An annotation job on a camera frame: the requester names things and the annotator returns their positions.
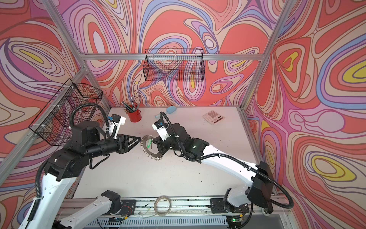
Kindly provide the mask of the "green tagged key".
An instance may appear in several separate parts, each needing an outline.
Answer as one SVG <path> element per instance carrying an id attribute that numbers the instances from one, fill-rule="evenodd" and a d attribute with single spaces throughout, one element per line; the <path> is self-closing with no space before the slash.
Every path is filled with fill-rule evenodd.
<path id="1" fill-rule="evenodd" d="M 147 148 L 152 148 L 152 140 L 151 139 L 149 139 L 149 141 L 148 141 Z"/>

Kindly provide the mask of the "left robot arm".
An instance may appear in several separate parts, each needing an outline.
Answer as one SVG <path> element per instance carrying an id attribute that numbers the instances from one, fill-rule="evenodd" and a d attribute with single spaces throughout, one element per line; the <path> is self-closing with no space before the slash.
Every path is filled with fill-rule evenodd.
<path id="1" fill-rule="evenodd" d="M 121 212 L 121 196 L 107 190 L 74 215 L 56 220 L 67 192 L 93 158 L 130 152 L 142 140 L 122 134 L 108 138 L 95 121 L 71 125 L 71 130 L 71 140 L 39 167 L 35 179 L 36 197 L 21 229 L 82 229 L 101 215 Z"/>

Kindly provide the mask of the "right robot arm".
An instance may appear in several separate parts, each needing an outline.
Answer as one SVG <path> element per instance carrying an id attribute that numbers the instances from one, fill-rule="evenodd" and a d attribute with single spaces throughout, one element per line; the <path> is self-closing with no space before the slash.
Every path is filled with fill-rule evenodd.
<path id="1" fill-rule="evenodd" d="M 163 121 L 156 121 L 152 128 L 158 133 L 153 139 L 158 153 L 164 155 L 169 150 L 180 152 L 188 161 L 210 165 L 226 172 L 244 184 L 238 188 L 229 188 L 222 200 L 223 208 L 227 212 L 237 212 L 242 205 L 254 204 L 263 209 L 264 213 L 273 213 L 271 195 L 273 184 L 251 169 L 258 169 L 267 175 L 266 164 L 260 165 L 242 161 L 215 148 L 208 142 L 192 138 L 185 128 L 178 123 L 168 125 Z"/>

